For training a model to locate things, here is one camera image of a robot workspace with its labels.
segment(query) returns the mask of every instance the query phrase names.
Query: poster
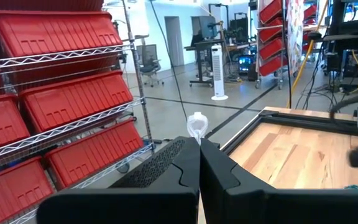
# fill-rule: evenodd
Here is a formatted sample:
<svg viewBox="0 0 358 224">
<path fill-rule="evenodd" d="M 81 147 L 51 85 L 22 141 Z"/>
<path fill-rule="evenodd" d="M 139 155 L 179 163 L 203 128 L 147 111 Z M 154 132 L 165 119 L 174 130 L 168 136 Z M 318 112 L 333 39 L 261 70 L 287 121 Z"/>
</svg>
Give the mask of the poster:
<svg viewBox="0 0 358 224">
<path fill-rule="evenodd" d="M 287 22 L 288 62 L 290 74 L 294 74 L 302 63 L 303 0 L 288 0 Z"/>
</svg>

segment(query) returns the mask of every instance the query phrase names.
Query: wooden tabletop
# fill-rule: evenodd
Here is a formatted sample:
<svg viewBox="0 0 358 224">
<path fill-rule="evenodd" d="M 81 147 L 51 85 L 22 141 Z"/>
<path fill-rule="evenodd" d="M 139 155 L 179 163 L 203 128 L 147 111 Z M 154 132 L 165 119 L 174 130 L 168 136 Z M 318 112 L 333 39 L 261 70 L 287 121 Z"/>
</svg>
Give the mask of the wooden tabletop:
<svg viewBox="0 0 358 224">
<path fill-rule="evenodd" d="M 265 110 L 328 117 L 318 111 Z M 349 114 L 336 117 L 354 119 Z M 230 158 L 279 189 L 342 189 L 358 185 L 358 169 L 347 161 L 347 153 L 356 146 L 358 136 L 261 123 Z"/>
</svg>

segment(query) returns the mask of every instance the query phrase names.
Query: office chair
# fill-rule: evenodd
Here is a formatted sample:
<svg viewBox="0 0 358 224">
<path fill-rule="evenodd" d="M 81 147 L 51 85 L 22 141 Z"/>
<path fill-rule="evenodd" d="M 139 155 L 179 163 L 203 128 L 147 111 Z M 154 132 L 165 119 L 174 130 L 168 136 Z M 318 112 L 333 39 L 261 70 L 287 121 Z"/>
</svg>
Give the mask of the office chair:
<svg viewBox="0 0 358 224">
<path fill-rule="evenodd" d="M 157 46 L 155 44 L 137 46 L 136 50 L 139 54 L 139 63 L 140 63 L 140 72 L 142 75 L 147 76 L 149 79 L 144 82 L 144 85 L 150 84 L 151 87 L 154 86 L 154 83 L 163 84 L 163 81 L 160 81 L 157 76 L 157 72 L 161 70 L 160 60 L 157 58 Z"/>
</svg>

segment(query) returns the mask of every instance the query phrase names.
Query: doorway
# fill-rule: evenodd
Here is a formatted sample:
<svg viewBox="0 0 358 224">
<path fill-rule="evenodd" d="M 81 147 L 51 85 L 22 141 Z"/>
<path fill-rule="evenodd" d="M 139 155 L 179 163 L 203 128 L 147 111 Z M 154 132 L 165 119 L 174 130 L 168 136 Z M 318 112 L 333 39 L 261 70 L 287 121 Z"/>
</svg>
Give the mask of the doorway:
<svg viewBox="0 0 358 224">
<path fill-rule="evenodd" d="M 168 49 L 173 66 L 185 64 L 183 45 L 181 42 L 180 21 L 178 16 L 165 16 Z"/>
</svg>

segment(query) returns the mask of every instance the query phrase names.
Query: tower fan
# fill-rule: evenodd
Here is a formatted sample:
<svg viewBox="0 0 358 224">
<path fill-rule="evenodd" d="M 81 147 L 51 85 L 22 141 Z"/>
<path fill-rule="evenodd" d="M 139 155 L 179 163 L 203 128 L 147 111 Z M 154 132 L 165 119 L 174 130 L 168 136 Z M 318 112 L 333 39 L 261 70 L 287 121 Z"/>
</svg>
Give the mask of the tower fan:
<svg viewBox="0 0 358 224">
<path fill-rule="evenodd" d="M 212 96 L 211 99 L 226 100 L 229 97 L 224 94 L 222 47 L 220 45 L 214 45 L 211 47 L 211 51 L 214 70 L 214 96 Z"/>
</svg>

